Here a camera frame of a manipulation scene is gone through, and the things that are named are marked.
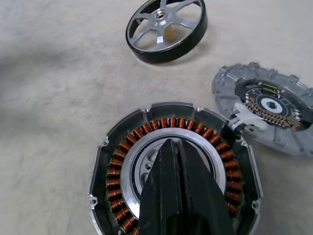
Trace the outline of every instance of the circuit board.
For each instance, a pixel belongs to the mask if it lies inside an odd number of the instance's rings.
[[[270,125],[292,131],[306,130],[311,125],[301,117],[302,105],[298,98],[276,84],[253,79],[241,83],[235,93],[251,112]]]

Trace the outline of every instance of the copper winding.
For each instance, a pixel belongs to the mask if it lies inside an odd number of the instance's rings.
[[[122,195],[122,192],[121,192],[120,188],[118,188],[118,189],[111,189],[108,192],[108,199],[111,200],[111,199],[116,198],[116,197],[118,197],[120,195]]]
[[[231,180],[233,180],[233,179],[242,179],[243,176],[242,176],[241,172],[238,171],[238,170],[235,170],[235,171],[230,170],[230,171],[227,172],[227,178],[231,179]]]
[[[176,122],[177,122],[176,118],[171,117],[169,120],[170,127],[176,127]]]
[[[139,128],[135,128],[133,133],[134,133],[134,136],[137,138],[137,140],[143,137],[143,133],[141,132]]]
[[[125,219],[128,213],[129,213],[129,210],[127,209],[127,207],[123,207],[121,210],[115,213],[115,218],[117,221],[122,221]]]
[[[133,224],[135,222],[135,218],[133,216],[129,217],[123,224],[122,229],[127,232],[129,229],[132,228]]]
[[[184,119],[184,118],[179,118],[179,119],[178,119],[177,126],[178,126],[179,128],[185,128],[185,126],[186,126],[186,119]]]
[[[124,153],[123,151],[117,149],[117,150],[114,151],[113,156],[116,157],[116,158],[119,158],[121,160],[124,160],[125,156],[126,156],[126,153]]]
[[[110,168],[107,171],[107,176],[119,176],[120,172],[121,172],[121,170],[119,170],[119,169]]]
[[[187,121],[187,125],[186,125],[186,129],[188,129],[188,130],[193,130],[194,129],[194,127],[195,127],[195,121],[193,121],[193,120],[189,120],[189,121]]]
[[[160,119],[160,127],[161,127],[161,128],[166,128],[166,127],[168,127],[166,118],[161,118],[161,119]]]
[[[109,179],[107,180],[107,188],[114,188],[119,186],[119,179]]]
[[[134,145],[137,142],[135,136],[133,136],[132,134],[129,134],[125,139],[131,145]]]
[[[215,134],[212,136],[212,138],[210,139],[210,143],[212,145],[216,144],[218,141],[220,141],[221,137],[219,134]]]
[[[227,183],[227,187],[230,188],[230,189],[241,190],[243,185],[242,185],[241,182],[229,181]]]
[[[231,200],[236,201],[236,202],[241,201],[240,194],[234,193],[234,192],[226,192],[226,198],[231,199]]]
[[[151,126],[152,131],[155,131],[155,130],[159,129],[157,120],[152,120],[150,122],[150,126]]]
[[[117,208],[121,207],[124,205],[124,200],[123,198],[118,198],[114,201],[111,202],[111,210],[114,211],[116,210]]]
[[[109,165],[117,168],[122,167],[123,162],[116,158],[111,158]]]
[[[216,151],[218,151],[218,152],[222,152],[222,151],[224,151],[224,150],[227,149],[227,148],[228,148],[228,144],[227,144],[226,142],[219,143],[219,144],[215,147]]]
[[[131,235],[138,235],[138,227],[133,229]]]
[[[151,132],[150,126],[149,126],[149,124],[147,124],[147,123],[142,124],[141,129],[142,129],[142,132],[143,132],[145,135],[148,134],[149,132]]]
[[[227,203],[227,209],[229,213],[234,214],[234,215],[237,214],[237,207],[235,205]]]
[[[220,156],[221,156],[221,159],[223,161],[227,161],[227,160],[230,160],[230,159],[234,158],[234,154],[233,154],[233,152],[231,150],[228,150],[228,151],[222,153]]]
[[[202,123],[198,123],[198,125],[195,128],[195,132],[198,134],[201,134],[203,130],[204,130],[204,125]]]
[[[126,142],[126,141],[122,141],[120,144],[119,144],[119,147],[120,149],[128,152],[131,148],[131,146]]]
[[[238,168],[239,164],[235,160],[231,160],[229,162],[224,163],[225,169]]]
[[[206,130],[203,132],[202,136],[206,139],[211,138],[211,136],[213,135],[213,130],[211,128],[206,128]]]

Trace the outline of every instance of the spoked wheel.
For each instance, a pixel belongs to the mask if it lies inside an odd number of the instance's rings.
[[[180,16],[183,8],[196,5],[201,13],[196,20]],[[182,37],[176,35],[174,26],[188,29]],[[166,63],[176,60],[192,50],[207,29],[207,16],[203,0],[150,0],[132,16],[126,29],[126,41],[134,54],[148,63]],[[142,47],[138,42],[148,32],[155,35],[154,43]]]

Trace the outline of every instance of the copper coil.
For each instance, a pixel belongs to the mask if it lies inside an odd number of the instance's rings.
[[[193,121],[193,120],[189,120],[189,121],[187,121],[187,125],[186,125],[186,129],[188,129],[188,130],[193,130],[194,129],[194,127],[195,127],[195,121]]]
[[[123,198],[118,198],[111,202],[111,210],[114,211],[124,205]]]
[[[159,129],[157,120],[152,120],[150,122],[150,126],[151,126],[152,131],[155,131],[155,130]]]
[[[121,192],[120,188],[112,189],[112,190],[109,190],[109,192],[108,192],[108,199],[111,200],[111,199],[116,198],[116,197],[118,197],[120,195],[122,195],[122,192]]]
[[[108,169],[107,176],[119,176],[119,173],[121,173],[121,170],[110,168]]]
[[[234,192],[226,192],[226,198],[231,199],[231,200],[236,201],[236,202],[241,201],[240,194],[234,193]]]
[[[212,145],[216,144],[218,141],[220,141],[221,137],[219,134],[215,134],[214,136],[212,136],[212,138],[210,139],[210,143]]]
[[[107,180],[107,188],[115,188],[117,186],[119,186],[119,179]]]
[[[171,117],[169,120],[170,127],[176,127],[176,122],[177,122],[176,118]]]
[[[133,216],[129,217],[123,224],[122,229],[127,232],[134,225],[135,218]]]
[[[213,135],[213,130],[211,128],[206,128],[206,130],[203,132],[202,136],[205,137],[206,139],[211,138]]]
[[[235,160],[224,163],[225,169],[238,168],[239,164]]]
[[[243,185],[241,182],[229,181],[227,187],[230,189],[241,190]]]
[[[227,210],[229,213],[236,215],[237,214],[237,207],[233,204],[227,203]]]
[[[122,141],[119,144],[120,149],[124,150],[125,152],[128,152],[131,148],[131,146],[126,142],[126,141]]]
[[[161,128],[166,128],[166,127],[168,127],[166,118],[161,118],[161,119],[160,119],[160,127],[161,127]]]
[[[115,213],[115,219],[120,222],[125,219],[125,217],[128,215],[129,210],[127,207],[123,207],[121,210],[119,210],[117,213]]]
[[[218,152],[222,152],[223,150],[227,149],[228,148],[228,144],[226,142],[222,142],[222,143],[219,143],[215,149],[218,151]]]
[[[227,160],[230,160],[230,159],[233,159],[234,158],[234,154],[231,150],[228,150],[224,153],[221,154],[221,159],[223,161],[227,161]]]
[[[141,137],[143,137],[143,133],[141,132],[141,130],[139,128],[135,128],[133,133],[134,133],[135,137],[137,138],[137,140],[140,139]]]
[[[138,235],[138,227],[133,229],[131,235]]]
[[[148,134],[149,132],[151,132],[150,126],[149,126],[149,124],[147,124],[147,123],[142,124],[141,129],[142,129],[142,132],[143,132],[145,135]]]
[[[179,119],[178,119],[177,126],[178,126],[179,128],[185,128],[185,126],[186,126],[186,119],[184,119],[184,118],[179,118]]]
[[[124,153],[123,151],[117,149],[117,150],[114,151],[113,156],[116,157],[116,158],[119,158],[121,160],[124,160],[125,156],[126,156],[126,153]]]
[[[127,140],[127,142],[128,142],[130,145],[134,145],[134,144],[137,142],[135,136],[133,136],[132,134],[129,134],[129,135],[126,137],[126,140]]]
[[[119,159],[111,158],[111,160],[110,160],[110,166],[121,168],[122,164],[123,164],[123,162]]]
[[[235,171],[230,170],[227,172],[227,178],[231,179],[231,180],[232,179],[242,179],[243,176],[239,170],[235,170]]]
[[[195,132],[198,134],[201,134],[204,130],[205,126],[202,123],[198,123],[198,125],[195,128]]]

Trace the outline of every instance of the gray plastic cover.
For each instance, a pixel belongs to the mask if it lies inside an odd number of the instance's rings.
[[[249,65],[236,64],[223,66],[215,75],[212,83],[212,93],[215,101],[225,117],[233,113],[236,102],[242,102],[235,95],[235,83],[239,78],[261,79],[270,81],[296,94],[306,105],[313,108],[313,88],[308,88],[295,75],[286,76],[276,70],[267,70],[258,63]],[[246,127],[245,135],[255,141],[265,144],[273,149],[295,156],[313,157],[313,125],[304,131],[292,131],[268,125],[266,131],[257,128]]]

